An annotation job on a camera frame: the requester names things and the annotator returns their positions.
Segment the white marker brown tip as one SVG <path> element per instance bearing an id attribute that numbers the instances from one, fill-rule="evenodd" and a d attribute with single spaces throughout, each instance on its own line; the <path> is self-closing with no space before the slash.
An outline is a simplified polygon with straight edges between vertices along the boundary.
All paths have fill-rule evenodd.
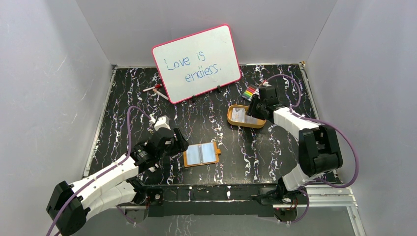
<path id="1" fill-rule="evenodd" d="M 164 99 L 166 99 L 166 100 L 169 101 L 169 98 L 166 95 L 164 95 L 163 93 L 159 92 L 157 89 L 153 89 L 153 92 L 156 93 L 156 94 L 158 94 L 162 98 L 164 98 Z"/>

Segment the pack of coloured markers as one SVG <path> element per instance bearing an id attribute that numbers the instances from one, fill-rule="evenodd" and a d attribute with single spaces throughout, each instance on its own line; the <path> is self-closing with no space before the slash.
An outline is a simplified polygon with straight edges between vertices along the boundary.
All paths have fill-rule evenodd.
<path id="1" fill-rule="evenodd" d="M 243 92 L 241 97 L 247 101 L 251 101 L 254 94 L 259 95 L 258 87 L 254 85 L 249 85 L 247 89 Z"/>

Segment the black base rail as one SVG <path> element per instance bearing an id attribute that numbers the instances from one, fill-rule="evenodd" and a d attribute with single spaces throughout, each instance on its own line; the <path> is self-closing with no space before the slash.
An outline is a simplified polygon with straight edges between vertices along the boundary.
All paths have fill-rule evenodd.
<path id="1" fill-rule="evenodd" d="M 138 200 L 122 203 L 125 210 L 147 210 L 149 217 L 176 215 L 255 215 L 274 217 L 278 211 L 307 203 L 300 192 L 280 198 L 276 184 L 147 185 Z"/>

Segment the pink framed whiteboard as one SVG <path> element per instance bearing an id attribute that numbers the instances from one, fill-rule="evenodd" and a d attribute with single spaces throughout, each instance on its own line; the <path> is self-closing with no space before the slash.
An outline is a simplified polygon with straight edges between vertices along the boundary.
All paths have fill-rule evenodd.
<path id="1" fill-rule="evenodd" d="M 241 79 L 227 24 L 157 45 L 152 55 L 172 104 Z"/>

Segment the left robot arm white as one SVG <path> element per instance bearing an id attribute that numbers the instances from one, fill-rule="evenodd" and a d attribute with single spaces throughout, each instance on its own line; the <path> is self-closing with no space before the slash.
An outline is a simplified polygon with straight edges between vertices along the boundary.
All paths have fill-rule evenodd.
<path id="1" fill-rule="evenodd" d="M 62 236 L 79 231 L 94 215 L 124 203 L 140 205 L 147 199 L 146 190 L 135 179 L 141 172 L 157 168 L 160 159 L 187 151 L 189 142 L 179 128 L 159 128 L 148 140 L 129 145 L 114 163 L 71 184 L 58 183 L 46 211 Z"/>

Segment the orange leather card holder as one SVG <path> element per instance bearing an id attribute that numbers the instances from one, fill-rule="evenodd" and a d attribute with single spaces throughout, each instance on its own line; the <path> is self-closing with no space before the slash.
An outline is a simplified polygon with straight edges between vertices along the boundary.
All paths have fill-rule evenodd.
<path id="1" fill-rule="evenodd" d="M 220 155 L 221 150 L 216 142 L 190 145 L 187 151 L 183 153 L 184 166 L 188 168 L 215 164 L 219 162 Z"/>

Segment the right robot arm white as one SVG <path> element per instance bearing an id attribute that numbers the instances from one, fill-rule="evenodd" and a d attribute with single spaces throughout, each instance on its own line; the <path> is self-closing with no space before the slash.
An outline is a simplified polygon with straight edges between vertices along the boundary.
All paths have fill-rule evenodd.
<path id="1" fill-rule="evenodd" d="M 298 141 L 298 164 L 278 181 L 277 198 L 280 202 L 290 203 L 301 186 L 342 166 L 335 129 L 293 113 L 291 108 L 279 102 L 275 87 L 261 86 L 259 93 L 252 97 L 247 115 L 271 121 Z"/>

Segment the orange oval tray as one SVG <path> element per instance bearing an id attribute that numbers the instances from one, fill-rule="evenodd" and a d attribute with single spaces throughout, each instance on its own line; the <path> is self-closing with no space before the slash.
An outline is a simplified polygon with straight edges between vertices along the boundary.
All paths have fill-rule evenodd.
<path id="1" fill-rule="evenodd" d="M 261 120 L 247 115 L 248 106 L 231 105 L 227 111 L 227 120 L 230 125 L 260 129 L 266 124 L 266 120 Z"/>

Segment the credit card in tray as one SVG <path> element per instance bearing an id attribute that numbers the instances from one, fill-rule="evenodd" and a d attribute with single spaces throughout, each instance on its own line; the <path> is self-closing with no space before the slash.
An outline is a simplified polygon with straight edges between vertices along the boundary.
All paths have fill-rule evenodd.
<path id="1" fill-rule="evenodd" d="M 245 109 L 240 107 L 232 108 L 231 114 L 231 121 L 233 122 L 241 122 L 244 123 L 245 121 Z"/>

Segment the white marker red cap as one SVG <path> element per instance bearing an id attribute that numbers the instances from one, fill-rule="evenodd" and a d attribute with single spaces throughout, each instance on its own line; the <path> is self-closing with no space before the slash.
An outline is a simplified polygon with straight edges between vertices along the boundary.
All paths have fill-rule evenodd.
<path id="1" fill-rule="evenodd" d="M 143 92 L 147 92 L 147 91 L 150 91 L 150 90 L 153 90 L 153 89 L 158 89 L 158 88 L 160 88 L 162 86 L 163 86 L 162 84 L 157 84 L 157 85 L 155 85 L 153 87 L 144 89 Z"/>

